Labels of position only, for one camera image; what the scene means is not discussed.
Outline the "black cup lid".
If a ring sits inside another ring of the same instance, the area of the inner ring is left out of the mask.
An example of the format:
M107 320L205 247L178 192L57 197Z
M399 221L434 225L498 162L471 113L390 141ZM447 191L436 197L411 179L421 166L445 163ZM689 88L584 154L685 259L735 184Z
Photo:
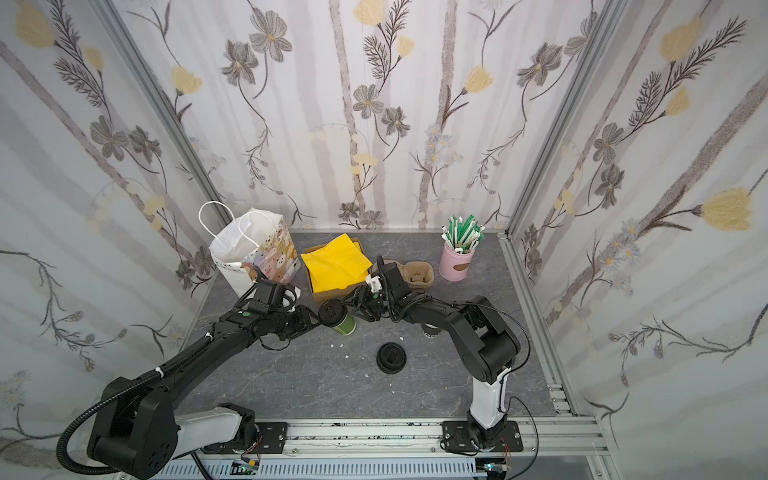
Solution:
M346 321L348 312L346 305L341 300L331 299L319 307L317 315L324 326L337 328Z

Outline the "black plastic cup lids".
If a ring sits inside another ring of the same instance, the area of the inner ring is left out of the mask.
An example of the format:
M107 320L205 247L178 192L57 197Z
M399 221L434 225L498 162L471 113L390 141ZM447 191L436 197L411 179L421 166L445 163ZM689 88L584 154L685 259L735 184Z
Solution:
M407 362L405 349L398 343L388 342L380 346L376 354L376 365L388 375L401 372Z

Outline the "green paper cup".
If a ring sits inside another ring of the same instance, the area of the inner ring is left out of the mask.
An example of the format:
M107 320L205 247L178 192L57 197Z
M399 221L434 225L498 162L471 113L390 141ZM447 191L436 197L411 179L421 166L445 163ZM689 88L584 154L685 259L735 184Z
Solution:
M349 336L356 330L356 320L350 313L345 313L335 324L332 329L342 336Z

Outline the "black paper cup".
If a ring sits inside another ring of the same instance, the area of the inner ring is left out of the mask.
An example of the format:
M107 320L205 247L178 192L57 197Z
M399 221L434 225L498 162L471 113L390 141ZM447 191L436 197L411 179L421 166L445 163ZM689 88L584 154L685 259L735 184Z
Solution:
M441 332L441 330L438 327L431 324L422 324L421 329L424 332L424 334L429 338L435 338Z

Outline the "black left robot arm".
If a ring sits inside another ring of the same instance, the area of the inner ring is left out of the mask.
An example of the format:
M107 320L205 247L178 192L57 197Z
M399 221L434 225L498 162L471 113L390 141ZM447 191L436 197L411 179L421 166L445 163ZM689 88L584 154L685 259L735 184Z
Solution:
M253 410L231 403L179 416L183 400L217 368L263 337L285 344L320 324L299 304L299 290L259 274L234 306L206 333L165 363L134 379L109 383L99 402L60 435L56 459L86 476L118 472L139 479L158 474L171 460L211 445L250 450L262 438Z

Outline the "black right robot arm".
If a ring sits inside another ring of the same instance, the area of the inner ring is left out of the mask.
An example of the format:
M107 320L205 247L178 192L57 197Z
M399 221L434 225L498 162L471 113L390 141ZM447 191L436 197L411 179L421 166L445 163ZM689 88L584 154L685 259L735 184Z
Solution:
M526 344L522 345L509 323L514 318L494 307L484 296L468 301L449 302L425 291L411 288L394 263L376 259L363 285L343 299L359 318L376 322L418 325L428 335L446 333L469 375L473 378L472 401L467 413L467 447L443 449L461 455L489 451L502 439L508 423L506 390L513 372L521 368L517 356L530 357L531 341L520 328Z

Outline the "brown pulp cup carrier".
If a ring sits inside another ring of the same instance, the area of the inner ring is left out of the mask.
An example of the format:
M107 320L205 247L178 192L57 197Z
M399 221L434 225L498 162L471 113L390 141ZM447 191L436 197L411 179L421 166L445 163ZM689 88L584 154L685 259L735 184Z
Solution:
M384 264L394 264L397 266L403 280L412 289L426 290L432 287L435 280L434 270L430 263L426 261L410 261L401 263L392 259L385 259Z

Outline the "cartoon print paper bag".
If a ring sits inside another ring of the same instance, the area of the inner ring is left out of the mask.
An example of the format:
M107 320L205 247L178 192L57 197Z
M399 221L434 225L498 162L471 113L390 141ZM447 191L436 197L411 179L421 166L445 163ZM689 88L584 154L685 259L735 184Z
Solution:
M284 217L252 208L237 216L224 203L229 222L213 237L209 252L215 266L238 295L248 290L259 272L274 282L287 284L301 268L301 260Z

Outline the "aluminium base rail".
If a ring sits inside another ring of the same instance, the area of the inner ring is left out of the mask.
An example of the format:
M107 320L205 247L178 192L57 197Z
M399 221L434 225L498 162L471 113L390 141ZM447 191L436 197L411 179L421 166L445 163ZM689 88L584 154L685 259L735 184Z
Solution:
M244 454L222 446L176 459L161 479L617 479L588 417L510 418L480 448L459 419L296 419L259 424Z

